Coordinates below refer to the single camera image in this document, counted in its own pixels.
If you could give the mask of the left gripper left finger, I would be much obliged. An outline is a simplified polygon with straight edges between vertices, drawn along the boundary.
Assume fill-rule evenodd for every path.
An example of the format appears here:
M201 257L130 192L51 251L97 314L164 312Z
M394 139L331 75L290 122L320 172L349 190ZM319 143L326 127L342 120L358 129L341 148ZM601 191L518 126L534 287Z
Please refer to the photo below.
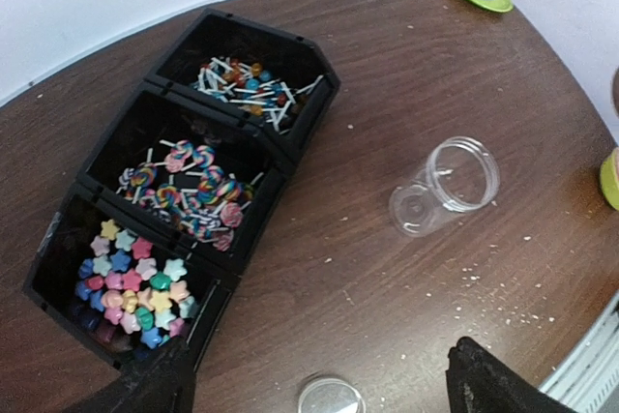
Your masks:
M65 408L67 412L191 412L196 376L184 339L170 339L128 364L118 379Z

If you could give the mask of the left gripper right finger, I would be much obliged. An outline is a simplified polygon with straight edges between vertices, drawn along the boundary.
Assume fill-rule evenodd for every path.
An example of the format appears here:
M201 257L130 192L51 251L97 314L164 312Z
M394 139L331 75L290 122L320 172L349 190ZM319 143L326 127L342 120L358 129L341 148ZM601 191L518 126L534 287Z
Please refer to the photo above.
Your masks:
M540 392L469 337L448 354L446 371L450 411L569 413L571 409Z

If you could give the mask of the black three-compartment candy bin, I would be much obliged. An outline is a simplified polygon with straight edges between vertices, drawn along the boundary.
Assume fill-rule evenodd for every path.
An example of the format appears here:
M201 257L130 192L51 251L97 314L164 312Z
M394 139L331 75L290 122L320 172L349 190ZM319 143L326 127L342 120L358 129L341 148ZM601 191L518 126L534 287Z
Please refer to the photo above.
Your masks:
M338 89L315 42L204 11L79 169L26 294L116 368L173 338L198 365Z

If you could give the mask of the clear plastic jar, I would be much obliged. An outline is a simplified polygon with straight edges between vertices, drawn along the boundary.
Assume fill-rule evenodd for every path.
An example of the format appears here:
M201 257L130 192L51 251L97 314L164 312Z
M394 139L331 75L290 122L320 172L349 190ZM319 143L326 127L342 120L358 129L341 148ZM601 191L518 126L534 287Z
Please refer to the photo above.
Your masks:
M393 190L389 213L400 233L424 237L485 208L499 187L499 166L486 146L453 136L429 153L408 184Z

